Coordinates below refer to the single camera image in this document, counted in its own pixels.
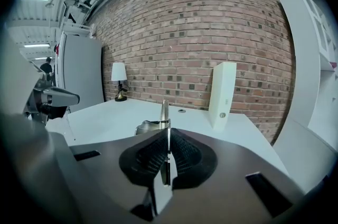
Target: gray panel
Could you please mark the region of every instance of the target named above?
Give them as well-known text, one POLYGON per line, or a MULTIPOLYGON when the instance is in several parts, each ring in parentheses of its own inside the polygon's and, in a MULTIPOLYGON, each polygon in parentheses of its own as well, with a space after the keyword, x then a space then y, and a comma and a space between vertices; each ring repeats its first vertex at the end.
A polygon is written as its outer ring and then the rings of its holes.
MULTIPOLYGON (((252 151, 239 145, 182 130, 214 149, 218 166, 211 177, 194 189, 175 190, 173 198, 155 223, 263 223, 270 214, 246 181, 245 176, 261 172, 292 203, 303 194, 282 172, 252 151)), ((150 136, 149 132, 113 142, 74 146, 74 153, 98 150, 102 155, 79 162, 112 200, 126 210, 140 204, 146 189, 131 184, 119 168, 119 156, 150 136)))
POLYGON ((63 78, 65 89, 80 96, 80 102, 70 106, 71 112, 102 103, 101 43, 95 39, 67 35, 63 78))

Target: white lampshade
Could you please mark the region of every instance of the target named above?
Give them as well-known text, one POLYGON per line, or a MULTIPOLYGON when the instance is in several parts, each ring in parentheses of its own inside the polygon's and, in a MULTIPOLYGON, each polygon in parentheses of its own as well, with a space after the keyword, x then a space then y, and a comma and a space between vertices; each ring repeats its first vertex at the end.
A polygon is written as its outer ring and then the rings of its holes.
POLYGON ((127 80, 126 67, 123 62, 114 62, 112 64, 111 80, 112 81, 127 80))

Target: white table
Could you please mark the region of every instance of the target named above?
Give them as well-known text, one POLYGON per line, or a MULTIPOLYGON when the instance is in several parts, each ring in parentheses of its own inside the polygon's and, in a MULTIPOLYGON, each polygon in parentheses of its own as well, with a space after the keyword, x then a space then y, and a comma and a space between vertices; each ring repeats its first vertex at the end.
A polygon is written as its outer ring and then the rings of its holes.
MULTIPOLYGON (((262 133, 244 114, 230 114, 224 131, 215 132, 205 110, 169 106, 172 127, 197 132, 241 145, 262 157, 283 173, 287 171, 262 133)), ((67 118, 51 120, 49 131, 62 133, 69 146, 114 141, 134 136, 135 128, 144 120, 159 120, 161 105, 128 99, 108 101, 71 113, 67 118)))

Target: red object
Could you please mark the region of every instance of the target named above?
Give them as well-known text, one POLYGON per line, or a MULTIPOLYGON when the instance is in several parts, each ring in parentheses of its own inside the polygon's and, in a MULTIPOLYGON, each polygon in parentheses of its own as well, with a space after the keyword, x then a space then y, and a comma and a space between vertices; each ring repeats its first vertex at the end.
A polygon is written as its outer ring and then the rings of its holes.
POLYGON ((330 61, 330 64, 331 64, 331 66, 332 66, 333 69, 335 69, 337 67, 337 63, 336 62, 330 61))

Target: ceiling beam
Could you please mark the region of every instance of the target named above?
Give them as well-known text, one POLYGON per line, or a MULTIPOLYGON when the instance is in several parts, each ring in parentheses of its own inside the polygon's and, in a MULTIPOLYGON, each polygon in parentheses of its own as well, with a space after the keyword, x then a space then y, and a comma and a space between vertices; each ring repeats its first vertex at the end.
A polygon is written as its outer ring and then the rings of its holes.
MULTIPOLYGON (((59 27, 59 22, 57 21, 51 21, 50 26, 51 27, 59 27)), ((14 20, 9 21, 7 23, 7 27, 14 28, 14 27, 49 27, 49 21, 48 20, 14 20)))

